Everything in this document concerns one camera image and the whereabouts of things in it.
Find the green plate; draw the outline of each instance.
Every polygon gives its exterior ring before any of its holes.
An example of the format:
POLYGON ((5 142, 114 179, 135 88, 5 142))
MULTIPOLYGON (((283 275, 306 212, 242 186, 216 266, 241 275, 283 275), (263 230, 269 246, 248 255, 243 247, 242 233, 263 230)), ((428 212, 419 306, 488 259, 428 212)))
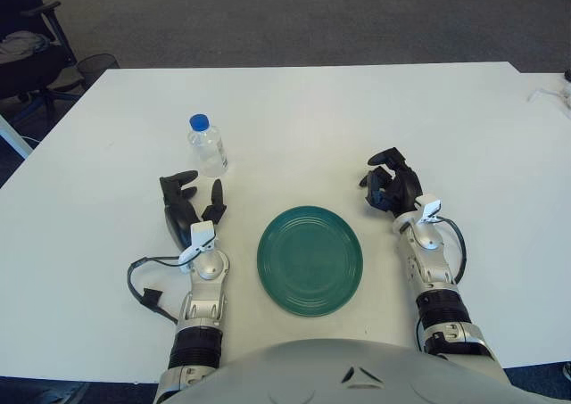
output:
POLYGON ((282 212, 258 246, 258 274, 269 296, 296 315, 319 317, 343 306, 359 286, 363 256, 347 223, 330 210, 282 212))

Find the blue bottle cap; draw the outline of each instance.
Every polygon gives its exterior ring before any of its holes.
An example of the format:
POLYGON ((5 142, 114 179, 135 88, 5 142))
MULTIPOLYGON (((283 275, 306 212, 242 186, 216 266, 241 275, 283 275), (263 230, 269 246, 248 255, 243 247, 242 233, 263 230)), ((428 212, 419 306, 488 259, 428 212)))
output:
POLYGON ((208 129, 210 123, 208 122, 208 117, 206 114, 195 114, 193 117, 190 118, 190 127, 195 130, 196 132, 202 132, 203 130, 208 129))

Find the water bottle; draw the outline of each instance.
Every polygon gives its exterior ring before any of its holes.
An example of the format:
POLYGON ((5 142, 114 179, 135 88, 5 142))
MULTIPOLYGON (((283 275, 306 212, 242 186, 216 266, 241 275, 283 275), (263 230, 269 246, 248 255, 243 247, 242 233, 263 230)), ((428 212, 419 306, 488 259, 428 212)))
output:
POLYGON ((188 141, 200 162, 198 171, 206 177, 221 176, 228 168, 228 160, 218 128, 211 126, 205 114, 191 117, 190 127, 188 141))

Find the gray cloth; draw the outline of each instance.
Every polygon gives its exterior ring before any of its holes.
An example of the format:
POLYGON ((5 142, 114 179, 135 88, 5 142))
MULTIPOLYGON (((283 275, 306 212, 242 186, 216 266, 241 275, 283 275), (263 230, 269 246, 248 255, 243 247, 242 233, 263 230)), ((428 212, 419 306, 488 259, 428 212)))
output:
POLYGON ((32 54, 42 52, 50 46, 50 40, 43 34, 29 31, 16 31, 8 34, 0 43, 0 63, 25 59, 32 54))

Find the table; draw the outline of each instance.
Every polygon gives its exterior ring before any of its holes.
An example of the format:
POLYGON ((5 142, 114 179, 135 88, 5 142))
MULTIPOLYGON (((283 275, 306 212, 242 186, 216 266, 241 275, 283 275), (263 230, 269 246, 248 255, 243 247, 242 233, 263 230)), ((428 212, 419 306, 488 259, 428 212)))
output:
MULTIPOLYGON (((459 288, 501 364, 571 359, 571 120, 555 97, 526 101, 538 86, 563 82, 505 62, 107 71, 0 189, 0 375, 158 380, 174 325, 131 297, 126 271, 178 253, 158 177, 195 166, 186 133, 197 112, 219 126, 229 160, 222 363, 312 337, 415 345, 392 218, 357 186, 368 157, 392 146, 461 227, 459 288), (284 312, 257 277, 264 228, 304 204, 339 214, 363 251, 359 290, 326 317, 284 312)), ((197 185, 202 212, 211 180, 197 185)), ((442 231, 454 270, 458 248, 442 231)), ((178 313, 188 278, 139 270, 136 286, 163 290, 161 305, 178 313)))
POLYGON ((0 115, 0 136, 6 141, 22 158, 26 159, 32 153, 32 147, 20 136, 16 130, 10 126, 2 115, 0 115))

